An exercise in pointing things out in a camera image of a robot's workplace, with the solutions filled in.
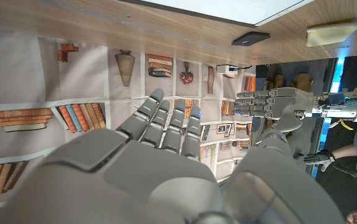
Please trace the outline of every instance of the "black smartphone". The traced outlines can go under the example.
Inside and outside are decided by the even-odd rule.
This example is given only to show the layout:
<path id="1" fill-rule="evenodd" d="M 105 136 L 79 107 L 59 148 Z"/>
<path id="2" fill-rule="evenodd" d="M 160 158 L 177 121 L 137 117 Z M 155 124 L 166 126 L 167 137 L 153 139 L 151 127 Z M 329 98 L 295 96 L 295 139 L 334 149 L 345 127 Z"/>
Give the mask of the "black smartphone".
<path id="1" fill-rule="evenodd" d="M 262 32 L 248 32 L 242 35 L 240 38 L 233 41 L 231 45 L 237 46 L 250 46 L 262 40 L 270 38 L 270 34 Z"/>

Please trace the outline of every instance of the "black glove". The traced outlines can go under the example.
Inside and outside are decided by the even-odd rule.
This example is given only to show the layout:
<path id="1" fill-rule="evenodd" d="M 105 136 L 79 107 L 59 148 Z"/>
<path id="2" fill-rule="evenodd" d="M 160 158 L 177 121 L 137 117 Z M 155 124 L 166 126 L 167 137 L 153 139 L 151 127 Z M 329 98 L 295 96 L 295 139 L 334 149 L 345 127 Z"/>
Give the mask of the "black glove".
<path id="1" fill-rule="evenodd" d="M 317 165 L 322 164 L 321 171 L 325 172 L 328 166 L 335 161 L 335 156 L 325 149 L 322 149 L 317 154 L 309 154 L 304 157 L 304 162 L 307 165 Z"/>

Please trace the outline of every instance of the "small white box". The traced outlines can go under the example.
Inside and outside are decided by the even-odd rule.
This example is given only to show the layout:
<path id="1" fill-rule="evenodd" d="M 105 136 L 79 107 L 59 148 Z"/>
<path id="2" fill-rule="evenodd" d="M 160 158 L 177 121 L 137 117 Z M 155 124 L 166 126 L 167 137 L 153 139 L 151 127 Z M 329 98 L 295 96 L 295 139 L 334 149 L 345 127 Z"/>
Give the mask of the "small white box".
<path id="1" fill-rule="evenodd" d="M 230 68 L 238 68 L 233 65 L 217 65 L 217 75 L 237 75 L 238 70 L 230 71 Z"/>

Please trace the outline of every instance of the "wooden tabletop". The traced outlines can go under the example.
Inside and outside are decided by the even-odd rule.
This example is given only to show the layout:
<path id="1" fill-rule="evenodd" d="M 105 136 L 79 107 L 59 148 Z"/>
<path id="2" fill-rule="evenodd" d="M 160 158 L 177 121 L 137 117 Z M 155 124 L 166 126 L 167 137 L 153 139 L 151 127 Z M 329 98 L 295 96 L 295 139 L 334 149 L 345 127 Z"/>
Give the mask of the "wooden tabletop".
<path id="1" fill-rule="evenodd" d="M 357 31 L 342 43 L 305 45 L 309 27 L 334 21 L 357 21 L 357 0 L 315 0 L 256 28 L 112 0 L 0 0 L 3 28 L 210 65 L 357 55 Z M 250 47 L 231 45 L 250 31 L 271 38 Z"/>

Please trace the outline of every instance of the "blue book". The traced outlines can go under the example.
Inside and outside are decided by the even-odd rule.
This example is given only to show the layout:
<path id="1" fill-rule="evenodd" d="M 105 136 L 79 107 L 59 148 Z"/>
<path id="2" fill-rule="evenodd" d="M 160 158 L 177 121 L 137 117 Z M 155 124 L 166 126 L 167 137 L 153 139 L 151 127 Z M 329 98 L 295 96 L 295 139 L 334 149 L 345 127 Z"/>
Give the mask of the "blue book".
<path id="1" fill-rule="evenodd" d="M 72 105 L 65 105 L 65 107 L 67 108 L 69 116 L 71 116 L 71 118 L 72 118 L 72 121 L 73 121 L 73 124 L 75 125 L 76 130 L 83 131 L 83 129 L 80 126 L 79 119 L 78 119 L 77 115 L 75 114 L 75 111 L 73 110 Z"/>

